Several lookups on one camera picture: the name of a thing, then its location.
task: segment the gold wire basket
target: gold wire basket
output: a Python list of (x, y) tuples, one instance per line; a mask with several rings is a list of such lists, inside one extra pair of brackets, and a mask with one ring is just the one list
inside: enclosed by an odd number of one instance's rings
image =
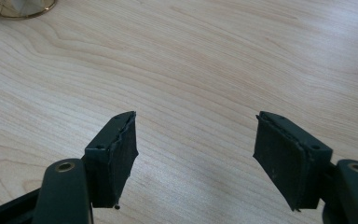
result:
[(11, 19), (27, 19), (51, 10), (57, 0), (0, 0), (0, 16)]

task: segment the wooden table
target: wooden table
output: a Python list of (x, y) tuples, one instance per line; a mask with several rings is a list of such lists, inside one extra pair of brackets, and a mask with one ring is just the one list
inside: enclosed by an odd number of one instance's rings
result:
[(137, 112), (121, 209), (96, 223), (322, 223), (252, 157), (260, 110), (358, 160), (358, 0), (61, 0), (0, 18), (0, 204)]

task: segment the tabletop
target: tabletop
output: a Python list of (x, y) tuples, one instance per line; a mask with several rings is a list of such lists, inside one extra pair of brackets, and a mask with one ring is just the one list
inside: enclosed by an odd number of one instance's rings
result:
[(253, 158), (259, 111), (358, 160), (358, 0), (60, 0), (0, 18), (0, 204), (136, 111), (120, 210), (95, 223), (322, 223)]

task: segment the wood grain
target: wood grain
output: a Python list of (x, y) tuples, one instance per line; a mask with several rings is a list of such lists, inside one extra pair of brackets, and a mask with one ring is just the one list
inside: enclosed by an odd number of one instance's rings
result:
[(253, 159), (282, 114), (358, 160), (358, 0), (61, 0), (0, 18), (0, 204), (137, 111), (140, 156), (96, 223), (321, 223)]

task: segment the black plastic part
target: black plastic part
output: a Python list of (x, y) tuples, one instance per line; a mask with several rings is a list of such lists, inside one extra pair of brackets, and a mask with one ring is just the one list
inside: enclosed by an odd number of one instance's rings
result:
[(85, 149), (82, 160), (86, 164), (93, 207), (118, 205), (138, 156), (135, 116), (132, 111), (113, 117)]
[(316, 208), (333, 150), (279, 115), (260, 112), (254, 157), (292, 210)]
[(358, 224), (358, 161), (339, 161), (335, 182), (349, 223)]
[(39, 189), (0, 205), (0, 223), (29, 224), (32, 221)]
[(32, 223), (90, 224), (92, 220), (83, 161), (68, 159), (51, 164), (43, 178)]

